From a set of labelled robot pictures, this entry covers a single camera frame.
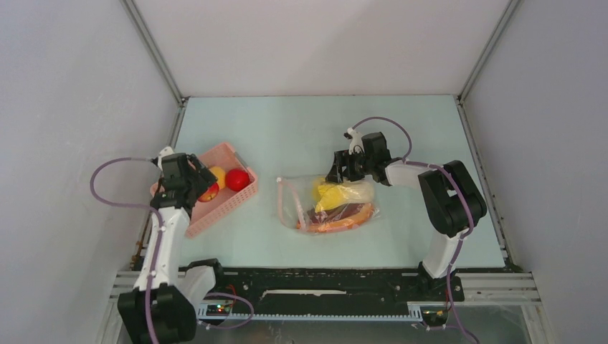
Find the fake red orange peach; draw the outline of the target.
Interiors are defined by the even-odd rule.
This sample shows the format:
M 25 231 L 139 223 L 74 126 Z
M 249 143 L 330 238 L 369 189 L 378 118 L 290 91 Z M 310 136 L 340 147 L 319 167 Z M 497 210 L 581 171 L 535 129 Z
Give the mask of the fake red orange peach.
M 207 191 L 205 191 L 201 196 L 198 197 L 197 201 L 202 203 L 210 202 L 218 195 L 219 191 L 219 184 L 214 183 L 207 189 Z

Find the fake red apple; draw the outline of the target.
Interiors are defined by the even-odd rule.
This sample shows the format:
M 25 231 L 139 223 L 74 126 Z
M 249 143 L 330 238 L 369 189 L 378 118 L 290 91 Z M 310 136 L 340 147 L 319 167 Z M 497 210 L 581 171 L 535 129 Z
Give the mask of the fake red apple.
M 251 184 L 248 172 L 240 168 L 233 168 L 225 175 L 225 186 L 234 192 L 240 192 Z

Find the clear zip top bag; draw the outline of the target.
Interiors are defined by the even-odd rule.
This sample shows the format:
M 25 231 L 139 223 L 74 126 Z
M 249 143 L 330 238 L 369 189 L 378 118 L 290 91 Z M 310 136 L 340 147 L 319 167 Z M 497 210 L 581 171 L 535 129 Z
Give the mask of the clear zip top bag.
M 276 181 L 278 219 L 300 233 L 356 229 L 379 213 L 374 185 L 366 180 L 330 183 L 322 176 L 304 176 Z

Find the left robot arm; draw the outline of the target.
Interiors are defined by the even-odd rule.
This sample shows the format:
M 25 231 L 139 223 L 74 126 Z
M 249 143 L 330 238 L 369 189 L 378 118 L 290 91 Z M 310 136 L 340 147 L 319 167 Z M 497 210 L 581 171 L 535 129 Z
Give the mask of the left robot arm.
M 209 266 L 194 267 L 179 279 L 193 209 L 217 179 L 195 155 L 170 147 L 152 161 L 161 169 L 161 188 L 150 202 L 156 216 L 150 247 L 133 289 L 118 298 L 118 312 L 133 343 L 180 343 L 195 336 L 204 296 L 221 297 L 227 288 L 226 278 Z

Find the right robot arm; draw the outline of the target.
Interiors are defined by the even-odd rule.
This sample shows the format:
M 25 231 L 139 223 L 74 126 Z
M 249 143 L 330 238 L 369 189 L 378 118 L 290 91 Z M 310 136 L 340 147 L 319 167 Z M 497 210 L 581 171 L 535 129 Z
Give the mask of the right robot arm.
M 385 186 L 407 186 L 422 192 L 435 232 L 421 262 L 424 274 L 417 280 L 417 290 L 425 299 L 438 298 L 446 289 L 443 277 L 451 273 L 460 243 L 488 211 L 472 176 L 459 160 L 435 165 L 394 158 L 381 132 L 363 135 L 349 128 L 345 137 L 349 147 L 334 153 L 328 182 L 354 182 L 369 176 Z

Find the pink plastic basket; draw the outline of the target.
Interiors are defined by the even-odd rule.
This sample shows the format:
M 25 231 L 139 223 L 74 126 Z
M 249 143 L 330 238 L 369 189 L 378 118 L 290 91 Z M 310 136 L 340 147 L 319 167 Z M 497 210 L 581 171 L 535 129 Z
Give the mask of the pink plastic basket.
M 153 223 L 153 234 L 162 233 L 167 240 L 176 235 L 194 238 L 203 230 L 226 217 L 238 206 L 252 198 L 257 193 L 257 176 L 255 172 L 240 158 L 236 150 L 229 143 L 220 143 L 206 153 L 196 156 L 208 169 L 220 166 L 226 172 L 233 168 L 240 168 L 248 172 L 251 184 L 234 192 L 227 187 L 220 190 L 218 195 L 210 202 L 178 202 L 169 199 L 163 193 L 162 171 L 159 182 L 151 189 L 151 207 L 160 213 L 161 218 Z

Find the left aluminium frame post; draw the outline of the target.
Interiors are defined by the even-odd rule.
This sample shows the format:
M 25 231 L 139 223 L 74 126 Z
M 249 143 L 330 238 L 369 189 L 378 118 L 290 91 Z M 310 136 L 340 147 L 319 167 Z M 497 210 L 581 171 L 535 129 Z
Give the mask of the left aluminium frame post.
M 180 91 L 179 86 L 177 85 L 176 80 L 170 71 L 170 68 L 164 59 L 164 56 L 157 45 L 156 40 L 154 39 L 153 34 L 149 29 L 136 1 L 120 0 L 120 3 L 125 9 L 125 12 L 129 16 L 130 20 L 133 22 L 133 25 L 140 36 L 144 47 L 148 51 L 152 62 L 155 64 L 157 70 L 160 72 L 164 82 L 169 88 L 169 91 L 177 106 L 180 108 L 184 107 L 186 98 Z

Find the aluminium frame post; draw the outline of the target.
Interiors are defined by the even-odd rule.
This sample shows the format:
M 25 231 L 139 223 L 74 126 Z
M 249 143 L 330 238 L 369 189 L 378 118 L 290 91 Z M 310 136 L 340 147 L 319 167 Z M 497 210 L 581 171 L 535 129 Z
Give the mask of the aluminium frame post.
M 184 107 L 186 98 L 180 91 L 179 86 L 177 85 L 176 80 L 170 71 L 170 68 L 164 59 L 164 56 L 157 45 L 156 40 L 154 39 L 153 34 L 149 29 L 136 1 L 120 0 L 120 3 L 125 9 L 125 12 L 129 16 L 130 20 L 133 22 L 133 25 L 140 36 L 144 47 L 148 51 L 152 62 L 155 64 L 157 70 L 160 72 L 164 82 L 169 88 L 169 91 L 177 106 L 180 108 Z
M 490 36 L 485 43 L 480 56 L 477 61 L 473 65 L 473 68 L 468 75 L 465 84 L 463 85 L 460 93 L 456 97 L 459 104 L 463 105 L 466 99 L 469 97 L 472 92 L 475 83 L 477 82 L 479 76 L 482 74 L 486 64 L 491 58 L 492 53 L 495 48 L 498 46 L 502 36 L 505 31 L 508 29 L 513 17 L 516 15 L 516 12 L 519 10 L 521 5 L 524 3 L 523 0 L 510 0 L 508 1 L 506 7 L 502 11 L 500 18 L 497 24 L 494 26 Z

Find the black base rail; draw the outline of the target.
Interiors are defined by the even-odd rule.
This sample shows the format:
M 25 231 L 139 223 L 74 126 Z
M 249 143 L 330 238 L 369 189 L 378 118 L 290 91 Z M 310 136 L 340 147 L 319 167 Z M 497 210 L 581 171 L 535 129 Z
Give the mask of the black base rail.
M 233 315 L 397 319 L 415 303 L 447 307 L 462 302 L 459 277 L 436 282 L 415 269 L 225 268 L 213 291 L 238 296 Z

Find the right aluminium frame post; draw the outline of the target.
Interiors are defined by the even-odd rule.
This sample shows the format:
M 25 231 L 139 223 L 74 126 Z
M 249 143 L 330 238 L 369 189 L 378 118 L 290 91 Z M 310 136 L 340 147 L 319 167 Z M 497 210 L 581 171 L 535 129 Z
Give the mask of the right aluminium frame post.
M 492 53 L 495 48 L 498 46 L 502 36 L 505 31 L 508 29 L 513 17 L 516 15 L 516 12 L 519 10 L 521 5 L 524 3 L 523 0 L 510 0 L 508 1 L 506 7 L 502 11 L 500 18 L 497 24 L 494 26 L 490 36 L 485 43 L 480 56 L 477 61 L 473 65 L 473 68 L 468 75 L 465 84 L 463 85 L 460 93 L 456 97 L 459 104 L 463 105 L 466 99 L 469 97 L 472 92 L 475 83 L 477 82 L 479 76 L 482 74 L 486 64 L 491 58 Z

